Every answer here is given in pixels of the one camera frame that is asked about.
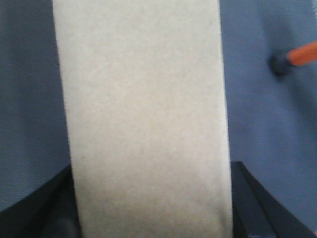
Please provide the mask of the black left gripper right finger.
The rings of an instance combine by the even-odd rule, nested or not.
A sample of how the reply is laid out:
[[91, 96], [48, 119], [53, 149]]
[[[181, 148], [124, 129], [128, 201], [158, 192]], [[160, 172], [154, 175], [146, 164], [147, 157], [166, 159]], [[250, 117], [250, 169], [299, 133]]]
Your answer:
[[233, 236], [235, 238], [315, 238], [282, 206], [241, 161], [231, 162]]

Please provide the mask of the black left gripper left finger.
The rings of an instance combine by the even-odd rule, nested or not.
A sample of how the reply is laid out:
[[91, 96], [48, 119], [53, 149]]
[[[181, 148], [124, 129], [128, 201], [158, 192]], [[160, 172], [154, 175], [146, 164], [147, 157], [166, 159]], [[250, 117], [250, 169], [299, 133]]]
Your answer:
[[0, 213], [2, 238], [80, 238], [72, 168]]

